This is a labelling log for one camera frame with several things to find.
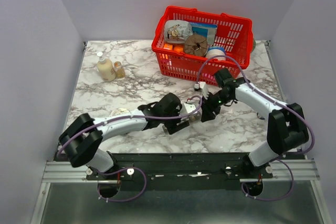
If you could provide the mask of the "white pill bottle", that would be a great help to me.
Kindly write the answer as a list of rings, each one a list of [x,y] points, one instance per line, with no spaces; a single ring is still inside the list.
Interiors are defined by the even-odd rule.
[[[260,113],[257,113],[257,117],[261,120],[265,120],[265,118]]]

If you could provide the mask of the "grey weekly pill organizer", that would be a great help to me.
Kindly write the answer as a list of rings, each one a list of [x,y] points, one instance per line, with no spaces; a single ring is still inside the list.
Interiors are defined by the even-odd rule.
[[[162,129],[166,134],[172,135],[172,134],[190,126],[191,124],[200,121],[201,116],[202,116],[201,112],[196,112],[195,114],[193,114],[193,115],[191,115],[187,118],[181,119],[181,121],[176,123],[176,124],[171,124],[171,125],[164,124],[162,126]]]

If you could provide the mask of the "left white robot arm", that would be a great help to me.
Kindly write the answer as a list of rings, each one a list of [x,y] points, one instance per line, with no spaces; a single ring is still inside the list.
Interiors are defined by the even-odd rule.
[[[144,131],[163,124],[169,134],[189,125],[188,117],[195,106],[182,103],[172,94],[160,101],[144,104],[131,112],[107,118],[93,118],[89,113],[78,116],[60,135],[60,151],[65,152],[72,167],[86,165],[104,179],[116,175],[116,159],[99,148],[103,141],[131,132]]]

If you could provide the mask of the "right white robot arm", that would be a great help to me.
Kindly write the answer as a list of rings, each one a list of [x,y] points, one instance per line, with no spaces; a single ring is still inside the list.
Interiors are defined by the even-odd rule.
[[[241,171],[246,177],[255,177],[261,166],[308,141],[308,129],[299,104],[273,99],[245,77],[235,79],[226,68],[215,73],[215,80],[220,90],[214,94],[209,92],[205,82],[194,86],[202,91],[202,122],[214,120],[221,106],[236,102],[248,105],[267,121],[266,141],[243,158]]]

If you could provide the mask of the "white blue tub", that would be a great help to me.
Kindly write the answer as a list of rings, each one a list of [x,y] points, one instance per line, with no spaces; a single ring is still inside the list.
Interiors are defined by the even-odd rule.
[[[207,59],[218,56],[217,60],[225,60],[226,59],[226,51],[223,47],[209,47],[205,57]]]

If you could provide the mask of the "brown round paper package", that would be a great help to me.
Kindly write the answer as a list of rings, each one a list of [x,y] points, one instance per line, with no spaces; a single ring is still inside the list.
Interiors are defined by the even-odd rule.
[[[204,57],[208,50],[207,39],[201,35],[190,35],[184,44],[184,53]]]

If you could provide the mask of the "orange fruit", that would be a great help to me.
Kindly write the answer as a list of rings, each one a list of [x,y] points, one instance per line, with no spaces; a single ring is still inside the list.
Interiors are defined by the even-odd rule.
[[[173,46],[173,51],[177,52],[179,54],[184,52],[184,45],[174,45]]]

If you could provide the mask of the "small amber bottle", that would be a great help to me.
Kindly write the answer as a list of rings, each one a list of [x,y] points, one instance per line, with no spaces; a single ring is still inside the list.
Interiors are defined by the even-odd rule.
[[[123,67],[122,63],[120,61],[116,61],[116,62],[114,62],[113,66],[114,66],[114,70],[115,70],[115,73],[116,73],[116,77],[117,78],[124,78],[125,77],[125,70],[124,70],[124,67]]]

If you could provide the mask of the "red plastic shopping basket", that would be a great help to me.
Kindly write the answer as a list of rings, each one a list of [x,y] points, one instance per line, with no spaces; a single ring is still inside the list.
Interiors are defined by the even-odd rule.
[[[253,22],[225,13],[169,6],[152,43],[163,75],[215,84],[214,73],[228,69],[237,77],[249,66]]]

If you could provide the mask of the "orange small box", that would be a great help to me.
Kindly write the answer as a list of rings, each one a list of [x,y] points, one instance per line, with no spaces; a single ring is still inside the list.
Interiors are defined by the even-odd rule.
[[[173,44],[165,43],[163,45],[163,49],[165,49],[165,50],[173,50],[174,49],[174,45]]]

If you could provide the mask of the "blue packet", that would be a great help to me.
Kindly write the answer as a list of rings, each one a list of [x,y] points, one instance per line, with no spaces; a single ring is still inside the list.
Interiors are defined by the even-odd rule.
[[[207,39],[208,45],[213,45],[217,33],[217,25],[190,22],[193,34],[201,35]]]

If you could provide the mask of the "silver snack pouch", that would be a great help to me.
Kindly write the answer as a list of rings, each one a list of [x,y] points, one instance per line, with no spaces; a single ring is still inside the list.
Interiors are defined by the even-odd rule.
[[[184,20],[168,20],[164,25],[164,41],[169,44],[185,44],[193,35],[190,22]]]

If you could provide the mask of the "yellow liquid bottle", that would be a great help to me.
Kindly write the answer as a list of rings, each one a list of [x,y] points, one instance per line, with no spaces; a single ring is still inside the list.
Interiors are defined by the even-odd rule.
[[[99,58],[97,62],[97,69],[101,78],[105,82],[113,81],[116,78],[116,72],[114,70],[112,61],[107,58],[103,52],[98,52],[97,57]]]

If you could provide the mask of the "black table front rail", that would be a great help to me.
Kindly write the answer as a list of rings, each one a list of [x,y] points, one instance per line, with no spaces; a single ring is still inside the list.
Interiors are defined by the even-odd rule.
[[[106,174],[91,169],[81,177],[97,183],[104,197],[119,191],[139,193],[182,190],[240,190],[246,183],[250,194],[259,195],[267,179],[290,179],[304,156],[287,154],[259,168],[244,168],[246,153],[138,153],[114,154],[116,165]]]

